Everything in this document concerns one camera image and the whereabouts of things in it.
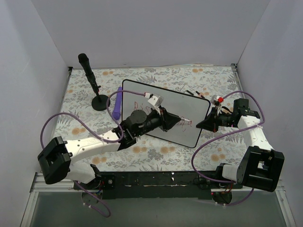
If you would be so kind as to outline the white whiteboard black frame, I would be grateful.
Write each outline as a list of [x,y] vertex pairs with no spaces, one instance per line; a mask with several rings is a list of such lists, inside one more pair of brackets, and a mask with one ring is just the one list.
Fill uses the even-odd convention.
[[161,106],[166,108],[169,113],[176,114],[184,119],[192,121],[191,123],[179,121],[168,132],[163,132],[161,129],[157,128],[147,135],[188,148],[196,147],[202,131],[197,128],[196,125],[203,121],[207,116],[211,105],[210,101],[187,93],[181,93],[129,79],[123,80],[122,88],[137,93],[148,92],[159,95],[163,97]]

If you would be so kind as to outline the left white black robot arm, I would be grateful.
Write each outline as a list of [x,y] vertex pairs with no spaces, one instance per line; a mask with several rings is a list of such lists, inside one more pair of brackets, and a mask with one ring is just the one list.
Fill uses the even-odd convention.
[[118,127],[96,137],[80,140],[55,137],[42,146],[43,150],[37,157],[45,183],[55,184],[69,179],[96,189],[100,186],[101,174],[95,165],[85,164],[83,159],[126,149],[134,145],[138,137],[157,128],[167,132],[179,121],[181,117],[167,112],[163,107],[159,112],[152,110],[150,114],[135,110]]

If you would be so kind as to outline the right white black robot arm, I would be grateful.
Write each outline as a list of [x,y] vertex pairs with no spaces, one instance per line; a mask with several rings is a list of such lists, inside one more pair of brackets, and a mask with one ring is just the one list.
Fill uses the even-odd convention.
[[273,192],[278,184],[285,157],[269,144],[261,128],[260,115],[249,108],[248,99],[239,98],[233,103],[232,113],[218,113],[213,107],[209,115],[196,127],[217,132],[219,127],[241,130],[246,152],[238,165],[221,163],[213,181],[220,188],[230,183]]

